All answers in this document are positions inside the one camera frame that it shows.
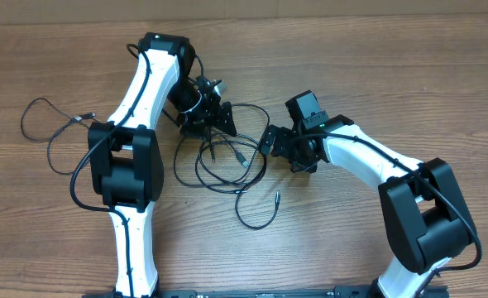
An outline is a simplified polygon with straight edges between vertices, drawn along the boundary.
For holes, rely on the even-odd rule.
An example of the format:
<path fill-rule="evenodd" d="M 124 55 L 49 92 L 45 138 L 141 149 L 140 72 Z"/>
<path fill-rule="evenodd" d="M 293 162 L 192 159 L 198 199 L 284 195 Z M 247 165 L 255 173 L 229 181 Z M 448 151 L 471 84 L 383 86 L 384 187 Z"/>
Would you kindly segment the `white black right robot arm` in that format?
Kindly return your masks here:
<path fill-rule="evenodd" d="M 394 254 L 368 286 L 337 286 L 335 297 L 447 297 L 431 286 L 443 272 L 475 267 L 481 242 L 452 168 L 442 159 L 421 161 L 366 135 L 350 118 L 331 117 L 308 90 L 285 104 L 292 127 L 266 127 L 261 151 L 288 160 L 292 172 L 314 173 L 324 161 L 376 190 Z"/>

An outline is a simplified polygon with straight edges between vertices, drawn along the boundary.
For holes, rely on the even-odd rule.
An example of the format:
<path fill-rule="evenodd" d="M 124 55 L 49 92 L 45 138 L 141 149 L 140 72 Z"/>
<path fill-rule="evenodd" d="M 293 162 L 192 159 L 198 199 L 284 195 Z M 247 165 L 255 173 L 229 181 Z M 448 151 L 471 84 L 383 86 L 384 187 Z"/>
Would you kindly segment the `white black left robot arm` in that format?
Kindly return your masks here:
<path fill-rule="evenodd" d="M 69 183 L 80 208 L 112 219 L 118 270 L 111 297 L 154 297 L 158 290 L 151 218 L 164 184 L 155 130 L 165 102 L 178 111 L 183 134 L 203 136 L 209 127 L 237 134 L 220 81 L 189 77 L 197 57 L 189 38 L 148 32 L 135 47 L 129 89 L 105 123 L 91 124 L 89 150 Z"/>

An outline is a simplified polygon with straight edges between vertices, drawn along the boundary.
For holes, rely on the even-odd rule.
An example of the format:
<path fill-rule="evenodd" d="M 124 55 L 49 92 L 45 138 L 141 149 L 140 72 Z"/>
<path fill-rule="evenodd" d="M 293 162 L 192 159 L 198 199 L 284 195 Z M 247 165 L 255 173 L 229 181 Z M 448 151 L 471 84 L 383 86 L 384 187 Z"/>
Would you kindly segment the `black cable silver plugs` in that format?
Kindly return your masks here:
<path fill-rule="evenodd" d="M 242 227 L 261 230 L 273 223 L 280 209 L 279 181 L 260 182 L 243 190 L 234 203 L 236 220 Z"/>

